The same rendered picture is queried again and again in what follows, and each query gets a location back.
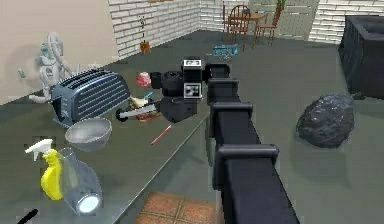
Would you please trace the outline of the small potted plant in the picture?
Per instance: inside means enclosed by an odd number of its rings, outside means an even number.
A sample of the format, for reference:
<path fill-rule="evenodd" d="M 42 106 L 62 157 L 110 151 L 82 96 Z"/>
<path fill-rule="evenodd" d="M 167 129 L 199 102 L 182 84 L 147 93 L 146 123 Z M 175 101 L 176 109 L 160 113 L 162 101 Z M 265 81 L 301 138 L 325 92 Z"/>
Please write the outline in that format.
<path fill-rule="evenodd" d="M 139 23 L 140 23 L 140 30 L 142 33 L 142 37 L 140 40 L 140 51 L 142 54 L 146 54 L 147 52 L 150 51 L 150 43 L 145 38 L 146 19 L 144 16 L 139 16 L 138 19 L 139 19 Z"/>

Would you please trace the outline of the brown wooden chair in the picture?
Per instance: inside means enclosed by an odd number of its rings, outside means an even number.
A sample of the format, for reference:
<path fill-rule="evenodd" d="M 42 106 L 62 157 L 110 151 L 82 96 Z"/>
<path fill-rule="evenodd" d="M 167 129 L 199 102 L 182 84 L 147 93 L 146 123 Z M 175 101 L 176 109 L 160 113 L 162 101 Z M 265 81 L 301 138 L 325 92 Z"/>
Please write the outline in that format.
<path fill-rule="evenodd" d="M 277 24 L 280 19 L 281 12 L 282 11 L 279 11 L 277 8 L 275 8 L 272 22 L 271 23 L 265 22 L 264 24 L 261 24 L 258 26 L 259 31 L 258 31 L 258 37 L 255 39 L 256 43 L 258 43 L 261 39 L 265 37 L 266 31 L 269 31 L 268 44 L 273 43 L 273 40 L 275 37 L 275 30 L 277 28 Z"/>
<path fill-rule="evenodd" d="M 223 31 L 228 33 L 229 32 L 229 21 L 227 16 L 227 10 L 226 10 L 226 4 L 225 1 L 222 1 L 222 24 L 223 24 Z"/>
<path fill-rule="evenodd" d="M 234 43 L 238 35 L 242 35 L 243 39 L 247 39 L 249 28 L 250 9 L 246 5 L 236 5 L 232 8 L 228 16 L 228 32 L 229 40 Z"/>

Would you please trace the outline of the black garbage bag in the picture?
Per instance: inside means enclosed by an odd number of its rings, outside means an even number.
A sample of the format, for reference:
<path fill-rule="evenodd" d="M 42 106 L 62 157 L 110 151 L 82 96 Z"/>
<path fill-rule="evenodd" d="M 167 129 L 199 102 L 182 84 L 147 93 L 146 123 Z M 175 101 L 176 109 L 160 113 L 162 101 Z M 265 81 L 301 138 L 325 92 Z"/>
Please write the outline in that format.
<path fill-rule="evenodd" d="M 355 126 L 353 98 L 349 95 L 325 94 L 308 105 L 296 124 L 296 134 L 319 148 L 338 148 Z"/>

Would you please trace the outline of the blue-grey toaster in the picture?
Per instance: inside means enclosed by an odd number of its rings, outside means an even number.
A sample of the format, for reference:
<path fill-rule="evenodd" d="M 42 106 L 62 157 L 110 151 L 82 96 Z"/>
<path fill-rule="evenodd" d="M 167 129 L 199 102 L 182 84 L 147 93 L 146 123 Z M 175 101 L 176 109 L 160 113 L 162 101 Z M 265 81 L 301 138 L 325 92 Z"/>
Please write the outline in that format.
<path fill-rule="evenodd" d="M 60 80 L 52 89 L 53 120 L 64 127 L 101 117 L 130 97 L 122 76 L 102 68 L 89 69 Z"/>

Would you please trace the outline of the grey metal bowl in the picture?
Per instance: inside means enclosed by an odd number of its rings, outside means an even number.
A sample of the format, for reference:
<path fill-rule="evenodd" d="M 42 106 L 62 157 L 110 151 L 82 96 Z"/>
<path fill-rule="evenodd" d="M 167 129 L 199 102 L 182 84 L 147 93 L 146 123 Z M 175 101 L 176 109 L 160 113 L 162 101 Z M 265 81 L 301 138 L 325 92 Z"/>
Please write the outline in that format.
<path fill-rule="evenodd" d="M 84 152 L 102 149 L 109 141 L 112 124 L 105 118 L 89 118 L 72 125 L 65 133 L 65 139 Z"/>

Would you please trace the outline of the black sofa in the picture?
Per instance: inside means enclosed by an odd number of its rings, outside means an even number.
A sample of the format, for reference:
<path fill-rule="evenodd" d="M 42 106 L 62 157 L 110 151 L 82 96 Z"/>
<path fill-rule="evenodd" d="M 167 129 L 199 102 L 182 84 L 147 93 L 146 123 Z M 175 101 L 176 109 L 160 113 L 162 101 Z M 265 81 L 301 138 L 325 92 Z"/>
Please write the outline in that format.
<path fill-rule="evenodd" d="M 384 99 L 384 16 L 346 15 L 338 52 L 348 92 Z"/>

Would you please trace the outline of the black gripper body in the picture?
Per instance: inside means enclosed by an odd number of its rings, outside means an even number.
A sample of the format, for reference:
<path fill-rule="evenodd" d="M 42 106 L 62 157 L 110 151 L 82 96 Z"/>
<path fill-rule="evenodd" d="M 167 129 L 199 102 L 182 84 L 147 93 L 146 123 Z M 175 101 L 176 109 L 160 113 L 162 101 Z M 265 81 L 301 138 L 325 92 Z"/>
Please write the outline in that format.
<path fill-rule="evenodd" d="M 162 91 L 157 110 L 172 123 L 183 121 L 197 113 L 197 103 L 184 98 L 184 82 L 179 71 L 151 72 L 151 87 Z"/>

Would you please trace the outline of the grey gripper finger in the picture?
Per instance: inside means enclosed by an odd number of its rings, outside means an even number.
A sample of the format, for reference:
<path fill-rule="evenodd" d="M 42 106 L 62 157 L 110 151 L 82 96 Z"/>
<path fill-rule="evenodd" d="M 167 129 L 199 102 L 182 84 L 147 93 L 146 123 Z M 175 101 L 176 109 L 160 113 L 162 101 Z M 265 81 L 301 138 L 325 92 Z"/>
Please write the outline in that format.
<path fill-rule="evenodd" d="M 120 122 L 125 122 L 127 121 L 130 117 L 146 114 L 149 112 L 157 111 L 158 107 L 155 104 L 149 104 L 146 106 L 142 106 L 136 109 L 118 109 L 115 112 L 115 117 L 117 120 Z"/>

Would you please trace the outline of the clear glass cup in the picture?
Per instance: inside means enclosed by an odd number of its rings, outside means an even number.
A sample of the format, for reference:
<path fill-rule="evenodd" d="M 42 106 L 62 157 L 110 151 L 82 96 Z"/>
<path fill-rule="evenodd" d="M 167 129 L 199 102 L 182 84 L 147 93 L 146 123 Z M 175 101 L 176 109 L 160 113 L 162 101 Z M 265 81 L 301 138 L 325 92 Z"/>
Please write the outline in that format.
<path fill-rule="evenodd" d="M 103 201 L 102 188 L 95 171 L 79 160 L 70 147 L 59 151 L 60 191 L 67 205 L 79 216 L 94 215 Z"/>

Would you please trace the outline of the red pencil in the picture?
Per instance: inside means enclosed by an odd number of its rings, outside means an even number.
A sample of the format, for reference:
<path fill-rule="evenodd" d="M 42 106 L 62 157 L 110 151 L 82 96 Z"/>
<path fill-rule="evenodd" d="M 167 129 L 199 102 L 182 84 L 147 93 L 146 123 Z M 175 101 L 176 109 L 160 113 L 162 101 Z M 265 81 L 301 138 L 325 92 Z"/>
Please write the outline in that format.
<path fill-rule="evenodd" d="M 172 125 L 168 125 L 156 138 L 154 138 L 151 141 L 151 145 L 154 145 L 156 142 L 158 142 L 164 134 L 166 134 L 170 129 L 172 128 Z"/>

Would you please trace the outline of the yellow spray bottle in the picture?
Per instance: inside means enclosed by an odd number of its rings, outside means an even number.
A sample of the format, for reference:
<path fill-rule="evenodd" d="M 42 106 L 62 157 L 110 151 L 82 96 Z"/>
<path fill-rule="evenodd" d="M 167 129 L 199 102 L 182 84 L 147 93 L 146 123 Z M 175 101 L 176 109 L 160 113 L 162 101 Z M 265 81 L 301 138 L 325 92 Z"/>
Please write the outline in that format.
<path fill-rule="evenodd" d="M 26 149 L 25 153 L 32 153 L 34 161 L 38 159 L 39 155 L 42 155 L 47 163 L 47 168 L 41 176 L 41 188 L 51 200 L 61 200 L 63 198 L 60 189 L 62 165 L 52 143 L 52 139 L 43 139 Z"/>

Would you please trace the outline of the pale green door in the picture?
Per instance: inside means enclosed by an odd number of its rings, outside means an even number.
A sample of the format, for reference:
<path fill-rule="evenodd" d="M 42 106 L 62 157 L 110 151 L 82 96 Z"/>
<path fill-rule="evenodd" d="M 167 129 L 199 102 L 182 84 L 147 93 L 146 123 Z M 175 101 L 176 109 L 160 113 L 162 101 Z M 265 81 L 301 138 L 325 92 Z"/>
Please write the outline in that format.
<path fill-rule="evenodd" d="M 253 12 L 265 11 L 267 22 L 274 18 L 278 0 L 249 0 Z M 316 15 L 319 0 L 286 0 L 281 12 L 275 36 L 278 38 L 307 40 Z"/>

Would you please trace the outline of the cream and blue small object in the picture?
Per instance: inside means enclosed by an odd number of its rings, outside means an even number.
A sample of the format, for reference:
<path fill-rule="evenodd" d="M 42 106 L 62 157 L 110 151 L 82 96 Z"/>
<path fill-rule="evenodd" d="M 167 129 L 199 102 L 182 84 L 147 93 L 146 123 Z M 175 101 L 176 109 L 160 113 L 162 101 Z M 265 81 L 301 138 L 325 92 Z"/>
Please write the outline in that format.
<path fill-rule="evenodd" d="M 131 95 L 129 97 L 129 105 L 132 108 L 143 107 L 144 105 L 148 104 L 150 101 L 151 101 L 151 98 L 149 96 L 134 97 L 133 95 Z"/>

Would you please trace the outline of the blue object on floor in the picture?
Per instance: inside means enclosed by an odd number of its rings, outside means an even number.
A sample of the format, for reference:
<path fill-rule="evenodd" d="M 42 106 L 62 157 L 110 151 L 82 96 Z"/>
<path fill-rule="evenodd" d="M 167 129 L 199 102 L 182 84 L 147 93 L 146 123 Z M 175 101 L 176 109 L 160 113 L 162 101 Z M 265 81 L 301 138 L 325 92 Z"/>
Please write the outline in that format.
<path fill-rule="evenodd" d="M 213 56 L 218 57 L 220 60 L 230 60 L 233 56 L 238 54 L 238 45 L 218 45 L 213 49 Z"/>

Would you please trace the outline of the red-brown flat object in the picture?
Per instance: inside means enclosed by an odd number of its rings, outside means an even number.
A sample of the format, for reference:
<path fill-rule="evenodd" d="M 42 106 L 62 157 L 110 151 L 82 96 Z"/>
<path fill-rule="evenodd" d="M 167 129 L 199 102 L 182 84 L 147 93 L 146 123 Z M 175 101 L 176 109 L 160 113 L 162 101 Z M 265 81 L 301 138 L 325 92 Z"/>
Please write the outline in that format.
<path fill-rule="evenodd" d="M 137 115 L 136 118 L 140 121 L 140 122 L 147 122 L 147 121 L 150 121 L 152 119 L 155 119 L 157 117 L 159 117 L 161 115 L 160 112 L 155 112 L 155 113 L 145 113 L 145 114 L 141 114 L 141 115 Z"/>

